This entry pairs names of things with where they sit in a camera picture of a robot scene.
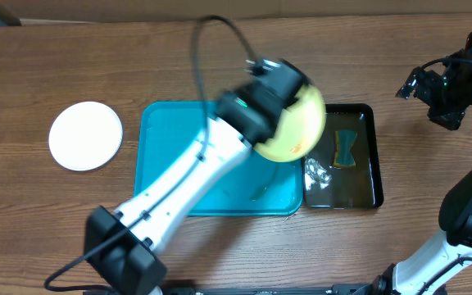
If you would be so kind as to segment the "yellow plate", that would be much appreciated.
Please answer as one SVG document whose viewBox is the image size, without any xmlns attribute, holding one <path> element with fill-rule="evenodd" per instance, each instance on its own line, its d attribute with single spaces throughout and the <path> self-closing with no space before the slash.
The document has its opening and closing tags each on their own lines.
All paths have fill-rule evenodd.
<svg viewBox="0 0 472 295">
<path fill-rule="evenodd" d="M 296 161 L 319 142 L 326 123 L 325 102 L 320 90 L 311 84 L 300 88 L 297 101 L 282 110 L 273 138 L 257 143 L 254 150 L 275 162 Z"/>
</svg>

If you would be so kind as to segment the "green yellow sponge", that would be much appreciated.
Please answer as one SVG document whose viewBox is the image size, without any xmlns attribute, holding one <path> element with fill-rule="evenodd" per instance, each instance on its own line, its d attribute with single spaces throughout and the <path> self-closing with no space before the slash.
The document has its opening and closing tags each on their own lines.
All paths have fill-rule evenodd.
<svg viewBox="0 0 472 295">
<path fill-rule="evenodd" d="M 356 165 L 351 149 L 356 141 L 357 133 L 353 130 L 342 129 L 334 132 L 334 159 L 336 168 L 350 168 Z"/>
</svg>

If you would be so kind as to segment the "pink plate with ketchup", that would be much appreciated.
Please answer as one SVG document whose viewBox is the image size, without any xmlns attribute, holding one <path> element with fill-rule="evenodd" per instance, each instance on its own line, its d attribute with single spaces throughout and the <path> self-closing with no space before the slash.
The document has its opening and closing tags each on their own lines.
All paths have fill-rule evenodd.
<svg viewBox="0 0 472 295">
<path fill-rule="evenodd" d="M 123 126 L 119 116 L 100 102 L 79 102 L 53 121 L 48 147 L 67 170 L 89 171 L 106 165 L 119 151 Z"/>
</svg>

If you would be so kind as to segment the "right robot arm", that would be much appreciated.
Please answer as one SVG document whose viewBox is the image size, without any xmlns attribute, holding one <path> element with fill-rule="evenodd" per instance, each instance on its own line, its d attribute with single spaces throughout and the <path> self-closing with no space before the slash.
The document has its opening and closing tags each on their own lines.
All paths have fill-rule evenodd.
<svg viewBox="0 0 472 295">
<path fill-rule="evenodd" d="M 472 32 L 461 50 L 414 68 L 397 95 L 421 100 L 436 125 L 459 129 L 472 107 Z M 447 282 L 468 266 L 472 266 L 472 169 L 442 200 L 436 233 L 407 259 L 391 264 L 364 292 L 444 294 Z"/>
</svg>

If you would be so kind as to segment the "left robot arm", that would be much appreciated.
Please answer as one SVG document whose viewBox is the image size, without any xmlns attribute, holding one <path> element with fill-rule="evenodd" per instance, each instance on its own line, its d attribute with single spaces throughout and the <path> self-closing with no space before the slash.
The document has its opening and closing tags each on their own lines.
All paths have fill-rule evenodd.
<svg viewBox="0 0 472 295">
<path fill-rule="evenodd" d="M 285 60 L 263 61 L 252 68 L 252 76 L 219 96 L 214 117 L 140 195 L 113 212 L 99 206 L 88 217 L 84 258 L 105 279 L 102 290 L 153 292 L 167 272 L 158 256 L 183 218 L 256 144 L 274 137 L 282 112 L 309 83 Z"/>
</svg>

